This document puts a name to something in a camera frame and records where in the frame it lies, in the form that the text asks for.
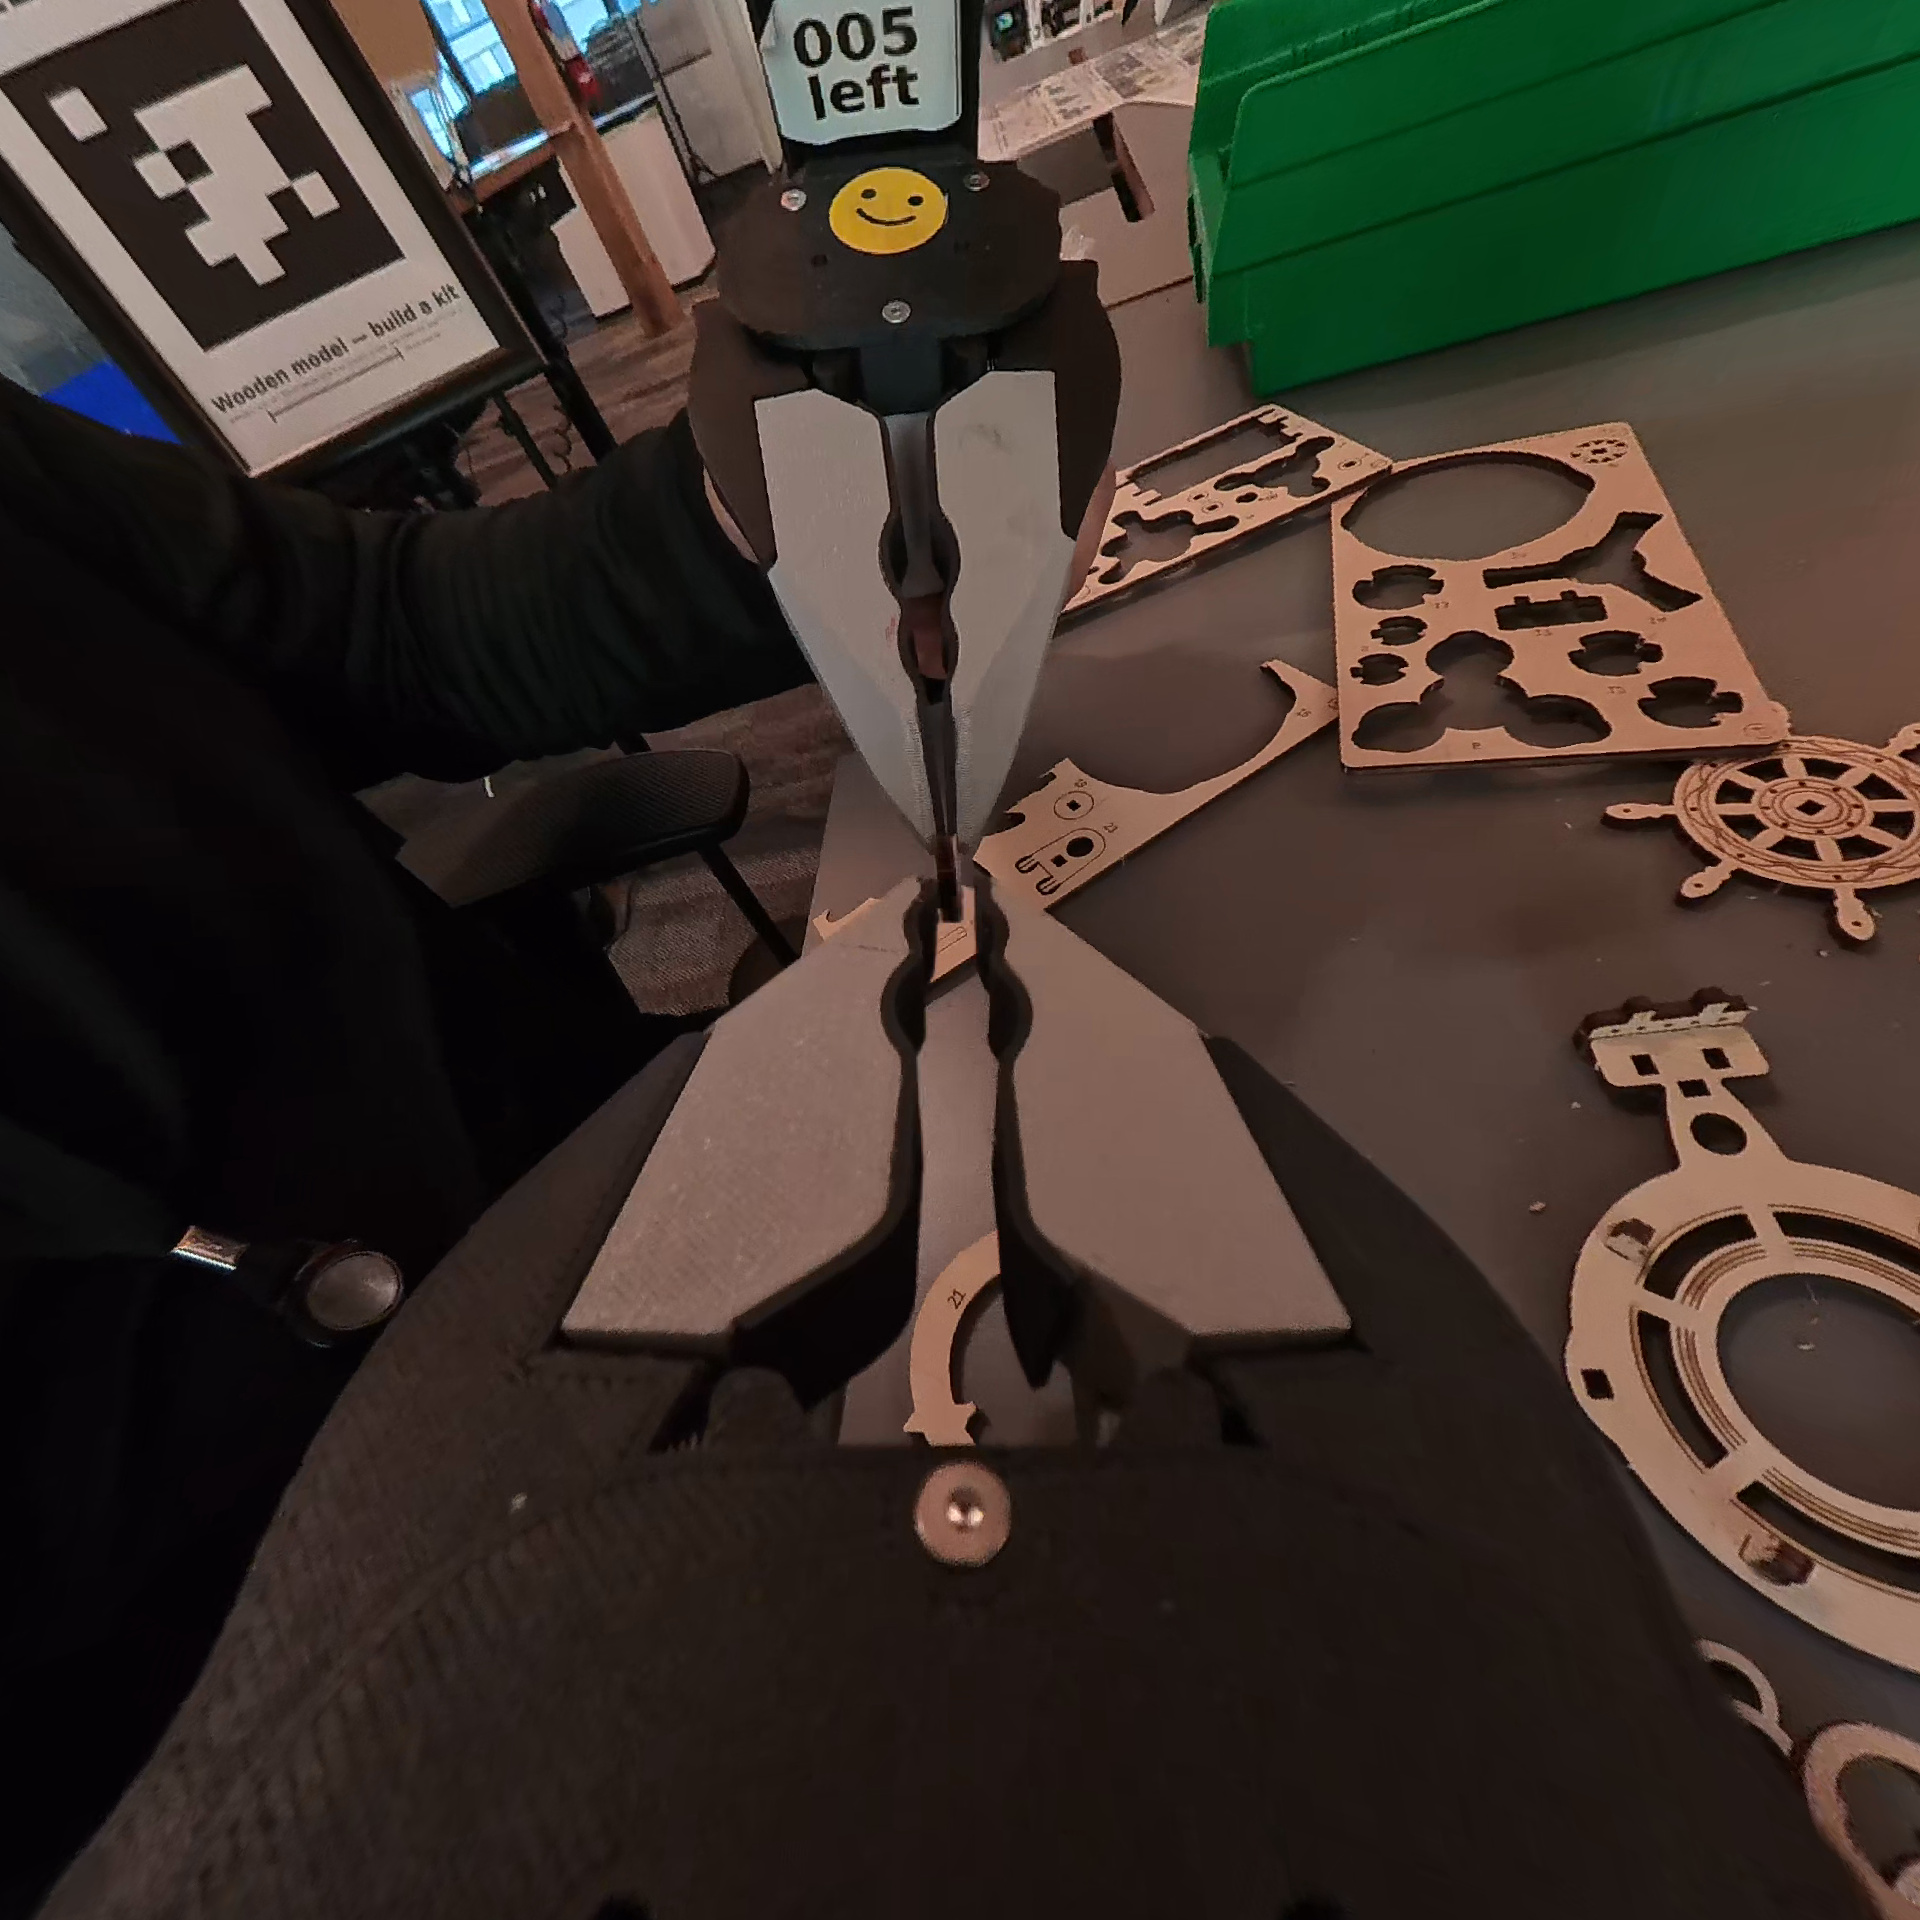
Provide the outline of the printed instruction paper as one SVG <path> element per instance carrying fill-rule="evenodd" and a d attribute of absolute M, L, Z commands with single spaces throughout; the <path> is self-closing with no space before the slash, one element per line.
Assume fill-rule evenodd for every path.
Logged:
<path fill-rule="evenodd" d="M 1049 78 L 1026 83 L 984 110 L 977 153 L 1013 162 L 1090 126 L 1121 105 L 1195 105 L 1203 42 L 1151 36 Z"/>

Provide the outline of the black office chair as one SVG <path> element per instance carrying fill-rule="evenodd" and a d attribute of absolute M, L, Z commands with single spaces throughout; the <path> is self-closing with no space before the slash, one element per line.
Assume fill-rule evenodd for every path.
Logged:
<path fill-rule="evenodd" d="M 747 822 L 747 764 L 721 748 L 639 750 L 520 783 L 404 837 L 399 865 L 468 920 L 541 951 L 600 951 L 586 900 L 699 857 L 779 966 L 798 951 L 727 854 Z"/>

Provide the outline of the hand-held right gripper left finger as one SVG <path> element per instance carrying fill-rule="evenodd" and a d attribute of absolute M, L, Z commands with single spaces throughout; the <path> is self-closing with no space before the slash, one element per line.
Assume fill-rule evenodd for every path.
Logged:
<path fill-rule="evenodd" d="M 708 1029 L 562 1337 L 887 1348 L 916 1303 L 922 1043 L 905 880 Z"/>

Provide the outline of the framed marker sign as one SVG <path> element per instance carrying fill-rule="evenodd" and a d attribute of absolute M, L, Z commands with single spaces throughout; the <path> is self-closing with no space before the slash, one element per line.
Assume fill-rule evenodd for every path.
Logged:
<path fill-rule="evenodd" d="M 305 479 L 541 371 L 330 5 L 3 9 L 5 232 L 167 427 Z"/>

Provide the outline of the wooden arc part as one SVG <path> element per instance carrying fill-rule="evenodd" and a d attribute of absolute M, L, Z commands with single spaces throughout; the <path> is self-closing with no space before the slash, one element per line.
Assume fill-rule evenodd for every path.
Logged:
<path fill-rule="evenodd" d="M 908 1335 L 905 1434 L 934 1448 L 972 1442 L 977 1409 L 956 1353 L 997 1281 L 992 1140 L 997 1063 L 972 919 L 942 923 L 919 1058 L 922 1140 L 920 1297 Z"/>

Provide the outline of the small wooden cutout sheet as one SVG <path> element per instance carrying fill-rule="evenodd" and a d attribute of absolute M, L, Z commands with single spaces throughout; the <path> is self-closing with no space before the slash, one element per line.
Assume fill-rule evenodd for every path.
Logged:
<path fill-rule="evenodd" d="M 1117 471 L 1105 531 L 1065 615 L 1212 563 L 1387 470 L 1387 457 L 1278 404 L 1227 420 Z"/>

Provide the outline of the wooden support post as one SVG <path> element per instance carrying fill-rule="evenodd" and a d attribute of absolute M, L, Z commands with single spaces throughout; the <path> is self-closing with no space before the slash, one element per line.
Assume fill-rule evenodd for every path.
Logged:
<path fill-rule="evenodd" d="M 534 5 L 486 2 L 486 12 L 641 332 L 652 340 L 676 332 L 684 324 L 682 301 L 661 270 L 588 110 L 573 97 L 558 57 L 536 25 Z"/>

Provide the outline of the black sign easel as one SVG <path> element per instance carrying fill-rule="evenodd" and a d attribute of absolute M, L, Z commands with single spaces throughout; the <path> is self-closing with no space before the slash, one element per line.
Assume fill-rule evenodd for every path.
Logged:
<path fill-rule="evenodd" d="M 546 367 L 516 390 L 498 389 L 451 401 L 409 427 L 331 458 L 304 486 L 351 509 L 424 512 L 462 510 L 486 498 L 473 470 L 473 443 L 492 433 L 505 461 L 543 491 L 573 471 L 577 455 L 609 457 L 612 433 L 571 360 Z"/>

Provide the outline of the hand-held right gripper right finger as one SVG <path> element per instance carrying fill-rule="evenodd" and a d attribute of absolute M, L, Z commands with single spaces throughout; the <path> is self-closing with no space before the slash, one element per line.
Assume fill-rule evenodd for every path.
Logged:
<path fill-rule="evenodd" d="M 1002 1311 L 1043 1383 L 1139 1383 L 1352 1321 L 1210 1041 L 1019 902 L 981 900 Z"/>

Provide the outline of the person's black clothing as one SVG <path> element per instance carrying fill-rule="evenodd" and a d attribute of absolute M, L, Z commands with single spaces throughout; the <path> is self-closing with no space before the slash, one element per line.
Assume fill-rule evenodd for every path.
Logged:
<path fill-rule="evenodd" d="M 363 1351 L 180 1233 L 418 1281 L 691 1026 L 438 900 L 385 781 L 191 632 L 229 482 L 5 381 L 5 1915 L 153 1755 Z"/>

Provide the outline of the white cabinet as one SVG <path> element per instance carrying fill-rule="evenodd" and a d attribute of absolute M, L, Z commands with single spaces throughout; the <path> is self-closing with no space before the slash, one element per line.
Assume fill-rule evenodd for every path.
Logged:
<path fill-rule="evenodd" d="M 707 278 L 713 242 L 684 180 L 679 153 L 656 105 L 601 136 L 639 228 L 675 288 Z M 552 228 L 568 276 L 573 278 L 596 320 L 631 307 L 598 232 L 580 203 L 580 189 L 562 175 L 573 210 Z"/>

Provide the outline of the wooden ship wheel part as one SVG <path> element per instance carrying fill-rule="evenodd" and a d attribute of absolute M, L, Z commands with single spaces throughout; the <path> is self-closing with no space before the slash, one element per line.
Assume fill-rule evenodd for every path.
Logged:
<path fill-rule="evenodd" d="M 1884 744 L 1793 735 L 1759 755 L 1697 759 L 1662 804 L 1612 804 L 1612 829 L 1664 825 L 1701 868 L 1675 890 L 1711 900 L 1735 880 L 1820 894 L 1837 939 L 1872 942 L 1872 894 L 1918 880 L 1918 726 Z"/>

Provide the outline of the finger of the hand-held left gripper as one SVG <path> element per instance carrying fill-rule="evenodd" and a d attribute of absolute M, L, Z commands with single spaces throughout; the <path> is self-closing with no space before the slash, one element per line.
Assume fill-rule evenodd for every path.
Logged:
<path fill-rule="evenodd" d="M 956 829 L 984 837 L 1019 755 L 1066 597 L 1056 380 L 988 373 L 934 414 L 940 512 L 958 567 L 947 596 Z"/>
<path fill-rule="evenodd" d="M 832 395 L 754 401 L 773 520 L 771 584 L 856 750 L 919 841 L 935 834 L 919 696 L 883 570 L 892 520 L 883 427 Z"/>

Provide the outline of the large wooden cutout sheet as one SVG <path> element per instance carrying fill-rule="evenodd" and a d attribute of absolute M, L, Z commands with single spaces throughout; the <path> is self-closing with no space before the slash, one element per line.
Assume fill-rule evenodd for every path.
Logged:
<path fill-rule="evenodd" d="M 1534 540 L 1387 545 L 1365 515 L 1465 470 L 1560 482 Z M 1338 755 L 1351 774 L 1773 746 L 1761 683 L 1625 421 L 1391 462 L 1331 510 Z"/>

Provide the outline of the pale cardboard box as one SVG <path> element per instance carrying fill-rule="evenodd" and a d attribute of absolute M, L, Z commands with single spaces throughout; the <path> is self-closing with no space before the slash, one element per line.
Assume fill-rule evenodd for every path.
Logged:
<path fill-rule="evenodd" d="M 1069 257 L 1096 263 L 1105 307 L 1191 282 L 1188 110 L 1120 107 L 1112 145 L 1100 189 L 1062 208 Z"/>

